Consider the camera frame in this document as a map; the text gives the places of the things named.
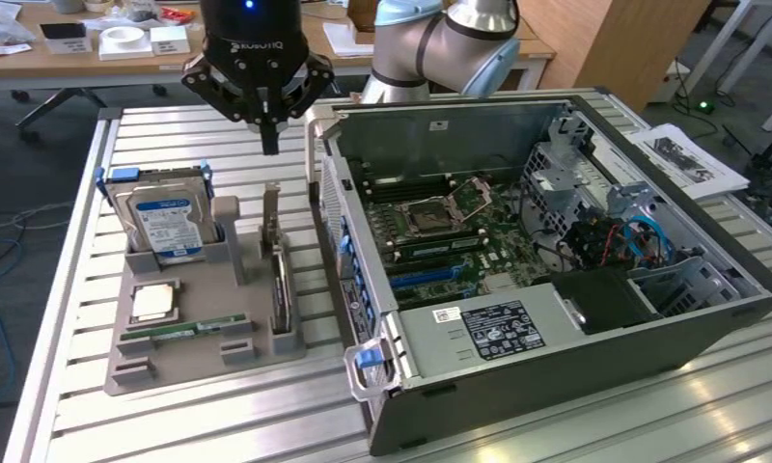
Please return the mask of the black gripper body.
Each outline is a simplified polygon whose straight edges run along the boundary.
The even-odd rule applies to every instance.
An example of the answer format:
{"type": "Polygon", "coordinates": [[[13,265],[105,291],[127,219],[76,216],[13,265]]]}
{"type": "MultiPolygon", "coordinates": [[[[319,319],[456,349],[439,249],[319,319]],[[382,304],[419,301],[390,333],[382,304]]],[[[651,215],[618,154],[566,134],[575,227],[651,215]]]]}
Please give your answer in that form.
{"type": "Polygon", "coordinates": [[[206,0],[200,7],[210,64],[243,89],[286,88],[310,56],[302,3],[206,0]]]}

